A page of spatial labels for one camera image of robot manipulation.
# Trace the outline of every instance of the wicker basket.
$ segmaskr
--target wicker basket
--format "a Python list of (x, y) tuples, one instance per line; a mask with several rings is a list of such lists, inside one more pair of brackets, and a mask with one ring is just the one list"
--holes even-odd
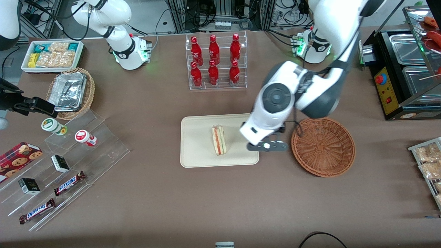
[[(84, 97), (82, 101), (82, 107), (77, 112), (58, 112), (57, 118), (62, 120), (72, 120), (75, 116), (86, 112), (93, 102), (93, 94), (95, 94), (95, 83), (93, 78), (90, 76), (89, 72), (82, 68), (75, 68), (73, 70), (64, 71), (62, 74), (69, 74), (74, 72), (81, 72), (87, 76), (86, 89), (84, 90)], [(52, 80), (51, 86), (49, 87), (48, 93), (46, 94), (46, 100), (49, 100), (49, 96), (52, 92), (52, 87), (54, 86), (55, 79)]]
[(354, 140), (340, 123), (330, 118), (304, 119), (303, 134), (292, 134), (291, 148), (303, 168), (320, 177), (336, 177), (354, 163)]

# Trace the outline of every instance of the white yogurt cup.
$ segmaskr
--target white yogurt cup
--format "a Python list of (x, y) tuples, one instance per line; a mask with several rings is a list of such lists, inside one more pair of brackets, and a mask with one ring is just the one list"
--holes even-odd
[(67, 133), (67, 127), (63, 124), (60, 124), (54, 118), (46, 118), (41, 123), (41, 128), (56, 135), (65, 135)]
[(86, 130), (80, 130), (75, 134), (75, 140), (80, 143), (85, 143), (86, 145), (93, 147), (97, 144), (97, 138), (91, 135)]

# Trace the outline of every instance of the red emergency stop button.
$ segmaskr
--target red emergency stop button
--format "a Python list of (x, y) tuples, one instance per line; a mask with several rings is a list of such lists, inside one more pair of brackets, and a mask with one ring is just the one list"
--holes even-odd
[(383, 78), (382, 75), (378, 75), (378, 76), (375, 77), (375, 82), (378, 83), (378, 84), (382, 83), (383, 80), (384, 80), (384, 78)]
[(386, 83), (387, 76), (384, 73), (381, 73), (380, 75), (375, 77), (375, 82), (379, 85), (384, 85)]

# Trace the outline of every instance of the sandwich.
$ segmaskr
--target sandwich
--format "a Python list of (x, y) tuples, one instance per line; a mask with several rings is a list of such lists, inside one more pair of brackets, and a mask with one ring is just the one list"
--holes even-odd
[(222, 126), (215, 126), (211, 129), (213, 133), (213, 144), (216, 151), (216, 155), (222, 155), (227, 152), (225, 145), (224, 128)]

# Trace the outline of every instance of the red bottle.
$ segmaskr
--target red bottle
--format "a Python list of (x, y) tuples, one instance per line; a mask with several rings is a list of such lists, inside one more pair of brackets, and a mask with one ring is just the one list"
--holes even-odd
[(237, 60), (233, 61), (231, 63), (231, 68), (230, 68), (230, 85), (232, 87), (236, 87), (239, 84), (239, 73), (240, 70), (237, 67)]
[(214, 60), (216, 65), (221, 62), (221, 56), (219, 53), (219, 45), (216, 42), (216, 35), (210, 35), (210, 47), (208, 48), (210, 52), (210, 59)]
[(233, 63), (234, 60), (239, 61), (240, 59), (240, 43), (239, 43), (239, 35), (233, 34), (233, 42), (230, 46), (230, 60)]
[(214, 62), (214, 60), (210, 60), (208, 75), (210, 75), (210, 84), (216, 86), (219, 83), (219, 70), (217, 69), (216, 62)]
[(193, 61), (198, 63), (198, 66), (202, 66), (204, 64), (204, 60), (202, 59), (202, 49), (198, 44), (198, 39), (193, 36), (191, 37), (191, 56), (193, 57)]
[(196, 88), (202, 87), (202, 74), (201, 71), (198, 68), (198, 65), (196, 62), (192, 61), (191, 64), (191, 79), (193, 80), (193, 84)]

